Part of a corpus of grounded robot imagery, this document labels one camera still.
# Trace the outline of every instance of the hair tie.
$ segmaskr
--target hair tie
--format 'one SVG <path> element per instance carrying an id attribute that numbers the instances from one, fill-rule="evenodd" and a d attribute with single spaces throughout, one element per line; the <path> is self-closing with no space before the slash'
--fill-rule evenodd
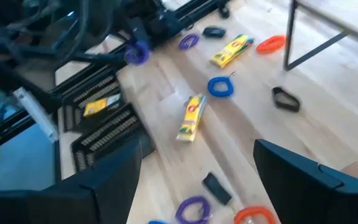
<path id="1" fill-rule="evenodd" d="M 193 204 L 201 203 L 202 204 L 202 216 L 200 220 L 189 221 L 183 217 L 184 210 Z M 188 199 L 185 199 L 179 206 L 176 212 L 176 219 L 180 224 L 205 224 L 210 218 L 210 205 L 209 202 L 203 196 L 194 196 Z"/>
<path id="2" fill-rule="evenodd" d="M 148 60 L 148 44 L 139 40 L 135 45 L 128 45 L 125 52 L 125 61 L 135 65 L 141 65 Z"/>
<path id="3" fill-rule="evenodd" d="M 287 91 L 282 89 L 282 87 L 274 87 L 273 92 L 273 101 L 277 108 L 281 108 L 290 112 L 297 113 L 301 109 L 301 102 L 297 97 L 292 94 L 289 94 Z"/>
<path id="4" fill-rule="evenodd" d="M 187 50 L 195 46 L 195 44 L 198 43 L 198 40 L 199 36 L 197 34 L 189 34 L 180 41 L 179 48 L 181 50 Z"/>
<path id="5" fill-rule="evenodd" d="M 267 219 L 268 224 L 276 223 L 274 215 L 269 209 L 262 206 L 254 206 L 239 211 L 234 217 L 234 224 L 241 224 L 246 218 L 253 215 L 263 215 Z"/>
<path id="6" fill-rule="evenodd" d="M 208 91 L 212 96 L 216 97 L 228 97 L 231 96 L 234 93 L 234 86 L 233 83 L 230 80 L 230 77 L 234 74 L 231 73 L 229 77 L 215 77 L 208 82 Z M 218 91 L 215 90 L 215 85 L 217 83 L 223 82 L 227 86 L 227 90 L 225 91 Z"/>

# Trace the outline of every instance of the wooden floor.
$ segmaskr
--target wooden floor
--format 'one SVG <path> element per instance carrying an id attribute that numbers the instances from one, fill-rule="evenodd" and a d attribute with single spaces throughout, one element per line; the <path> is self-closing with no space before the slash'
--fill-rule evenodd
<path id="1" fill-rule="evenodd" d="M 170 0 L 177 8 L 186 0 Z M 329 5 L 335 0 L 320 0 Z M 221 20 L 211 13 L 187 33 L 200 34 L 205 26 L 227 29 L 222 40 L 203 37 L 192 49 L 181 51 L 182 37 L 155 50 L 142 66 L 126 66 L 119 80 L 146 124 L 157 151 L 143 160 L 130 224 L 162 219 L 174 223 L 177 206 L 193 195 L 205 195 L 213 206 L 209 223 L 232 223 L 242 208 L 264 205 L 273 209 L 258 177 L 252 157 L 253 142 L 263 138 L 335 169 L 358 164 L 358 42 L 346 38 L 290 72 L 282 70 L 283 51 L 257 55 L 254 48 L 220 70 L 208 60 L 239 34 L 261 42 L 286 33 L 289 0 L 232 0 L 232 16 Z M 306 14 L 299 13 L 293 40 L 296 58 L 336 35 Z M 110 40 L 109 46 L 117 43 Z M 83 65 L 61 68 L 57 82 Z M 218 99 L 207 92 L 216 76 L 232 77 L 235 94 Z M 282 85 L 302 101 L 298 114 L 274 107 L 271 89 Z M 175 140 L 188 97 L 208 96 L 199 131 L 193 143 Z M 73 174 L 70 143 L 76 134 L 61 136 L 63 177 Z M 223 207 L 203 188 L 201 181 L 213 172 L 233 195 Z M 195 211 L 189 215 L 196 216 Z"/>

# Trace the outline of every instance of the yellow crayon box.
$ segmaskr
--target yellow crayon box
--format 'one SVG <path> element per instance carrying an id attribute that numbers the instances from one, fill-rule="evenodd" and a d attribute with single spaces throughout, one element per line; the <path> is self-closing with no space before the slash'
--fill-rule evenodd
<path id="1" fill-rule="evenodd" d="M 253 44 L 253 38 L 240 34 L 233 41 L 227 44 L 223 50 L 217 52 L 211 59 L 214 65 L 224 68 L 233 58 L 243 52 L 248 46 Z"/>
<path id="2" fill-rule="evenodd" d="M 86 104 L 85 112 L 83 113 L 83 116 L 87 117 L 92 114 L 95 114 L 102 109 L 106 108 L 107 106 L 110 106 L 111 104 L 117 102 L 121 98 L 121 94 L 115 94 L 113 96 L 109 96 L 106 98 L 99 99 L 97 101 L 89 102 Z"/>
<path id="3" fill-rule="evenodd" d="M 198 123 L 205 105 L 206 96 L 204 95 L 199 94 L 189 98 L 186 106 L 186 114 L 184 115 L 184 121 L 177 135 L 177 140 L 192 142 L 195 139 Z"/>

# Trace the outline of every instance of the black panel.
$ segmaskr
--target black panel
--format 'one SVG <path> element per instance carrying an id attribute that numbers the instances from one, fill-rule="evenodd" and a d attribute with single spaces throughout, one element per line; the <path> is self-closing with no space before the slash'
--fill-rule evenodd
<path id="1" fill-rule="evenodd" d="M 253 156 L 282 224 L 358 223 L 358 179 L 262 139 Z"/>
<path id="2" fill-rule="evenodd" d="M 125 224 L 140 167 L 141 145 L 130 141 L 43 191 L 0 192 L 0 223 Z"/>

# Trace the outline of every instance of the black rubber band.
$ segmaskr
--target black rubber band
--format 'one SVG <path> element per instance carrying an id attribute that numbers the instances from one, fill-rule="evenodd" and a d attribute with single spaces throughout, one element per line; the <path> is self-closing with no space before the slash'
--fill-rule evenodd
<path id="1" fill-rule="evenodd" d="M 301 109 L 301 102 L 293 95 L 287 93 L 282 87 L 274 87 L 273 91 L 273 101 L 277 108 L 288 110 L 290 112 L 297 113 Z M 280 101 L 279 96 L 282 95 L 291 103 L 286 103 Z"/>

